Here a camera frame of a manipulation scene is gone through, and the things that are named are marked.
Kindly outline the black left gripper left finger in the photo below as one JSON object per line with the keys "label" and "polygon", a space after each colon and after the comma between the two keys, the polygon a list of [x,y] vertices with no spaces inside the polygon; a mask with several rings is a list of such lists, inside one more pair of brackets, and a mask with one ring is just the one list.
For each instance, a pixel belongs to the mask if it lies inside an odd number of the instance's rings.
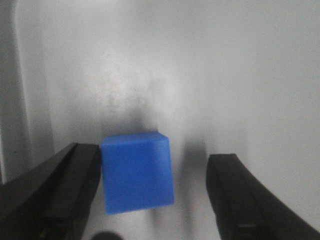
{"label": "black left gripper left finger", "polygon": [[0,187],[2,240],[80,240],[101,178],[96,144],[71,143]]}

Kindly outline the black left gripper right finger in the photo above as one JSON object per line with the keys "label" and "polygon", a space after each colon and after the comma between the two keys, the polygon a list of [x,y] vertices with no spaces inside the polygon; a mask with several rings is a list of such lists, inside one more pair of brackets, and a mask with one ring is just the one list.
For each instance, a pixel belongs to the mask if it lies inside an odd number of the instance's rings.
{"label": "black left gripper right finger", "polygon": [[206,189],[223,240],[318,240],[320,233],[270,192],[236,154],[212,154]]}

